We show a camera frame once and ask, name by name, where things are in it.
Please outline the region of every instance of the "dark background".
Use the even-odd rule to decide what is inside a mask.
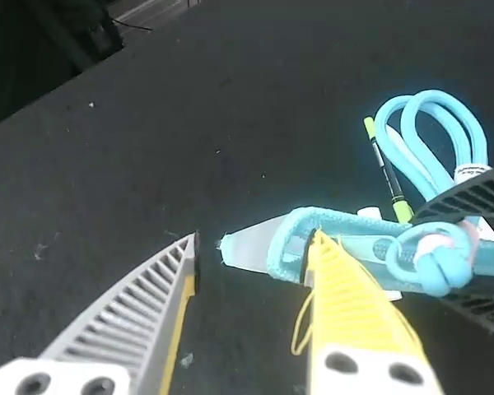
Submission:
[[[13,115],[0,364],[37,356],[172,233],[199,229],[179,346],[194,362],[171,393],[304,393],[289,344],[305,289],[225,268],[214,244],[302,205],[392,218],[361,121],[427,88],[478,116],[494,164],[494,0],[209,0]],[[445,139],[430,144],[450,158]],[[424,296],[399,305],[446,393],[494,393],[493,334]]]

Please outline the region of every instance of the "light blue rope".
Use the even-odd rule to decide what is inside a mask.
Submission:
[[[433,183],[400,152],[388,137],[386,124],[389,117],[399,109],[403,109],[400,130],[403,140],[431,175]],[[487,165],[487,139],[478,120],[467,107],[442,91],[422,91],[416,95],[398,96],[380,107],[375,116],[377,144],[389,161],[406,175],[421,195],[429,201],[452,188],[454,180],[417,135],[415,122],[419,111],[437,120],[450,136],[454,147],[456,167],[469,163]],[[462,124],[466,128],[470,141]],[[478,223],[477,217],[469,217],[468,220],[475,225]],[[399,244],[432,233],[452,237],[454,247],[452,249],[438,247],[433,252],[421,256],[416,262],[415,272],[401,268],[397,258],[400,253]],[[472,279],[472,268],[468,262],[468,256],[473,246],[467,234],[458,226],[445,222],[431,222],[413,227],[399,236],[398,241],[400,243],[390,245],[386,254],[386,264],[392,275],[399,280],[418,282],[427,294],[444,296],[450,292],[452,287],[463,287]]]

